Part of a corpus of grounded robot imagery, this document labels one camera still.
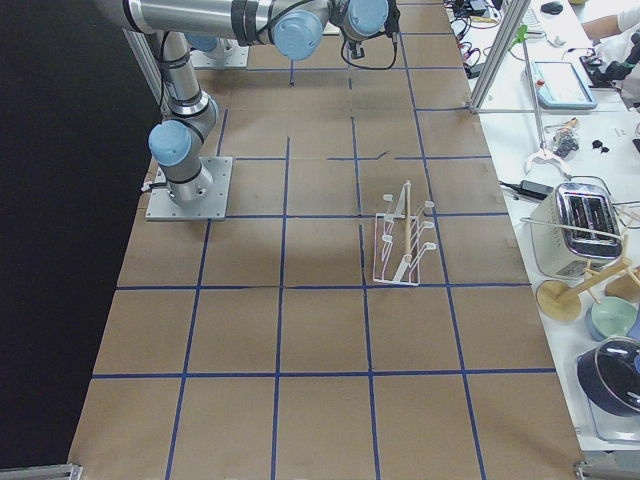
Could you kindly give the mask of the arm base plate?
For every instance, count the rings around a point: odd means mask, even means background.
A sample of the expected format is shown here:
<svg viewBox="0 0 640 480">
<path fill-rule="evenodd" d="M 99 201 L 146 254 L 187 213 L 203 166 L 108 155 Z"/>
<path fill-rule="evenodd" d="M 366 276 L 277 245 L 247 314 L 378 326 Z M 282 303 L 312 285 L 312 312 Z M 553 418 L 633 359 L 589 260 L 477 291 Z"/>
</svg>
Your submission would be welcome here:
<svg viewBox="0 0 640 480">
<path fill-rule="evenodd" d="M 169 182 L 160 167 L 150 191 L 148 221 L 224 221 L 227 213 L 233 157 L 201 157 L 198 177 L 184 184 Z"/>
<path fill-rule="evenodd" d="M 192 50 L 190 54 L 196 70 L 246 69 L 249 60 L 249 48 L 236 45 L 232 45 L 228 50 Z"/>
</svg>

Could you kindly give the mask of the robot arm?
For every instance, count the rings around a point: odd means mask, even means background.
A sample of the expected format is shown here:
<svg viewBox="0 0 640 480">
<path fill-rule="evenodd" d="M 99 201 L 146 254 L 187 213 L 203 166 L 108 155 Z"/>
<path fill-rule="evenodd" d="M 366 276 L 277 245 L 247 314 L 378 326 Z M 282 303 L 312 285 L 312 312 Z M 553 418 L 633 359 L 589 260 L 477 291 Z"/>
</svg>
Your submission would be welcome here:
<svg viewBox="0 0 640 480">
<path fill-rule="evenodd" d="M 393 1 L 99 1 L 117 26 L 145 36 L 159 70 L 170 115 L 149 134 L 152 156 L 169 198 L 183 206 L 204 199 L 214 177 L 199 151 L 218 118 L 216 102 L 199 84 L 191 62 L 193 37 L 235 40 L 242 47 L 273 45 L 292 61 L 311 56 L 326 25 L 340 30 L 352 56 L 362 42 L 395 39 L 400 11 Z"/>
</svg>

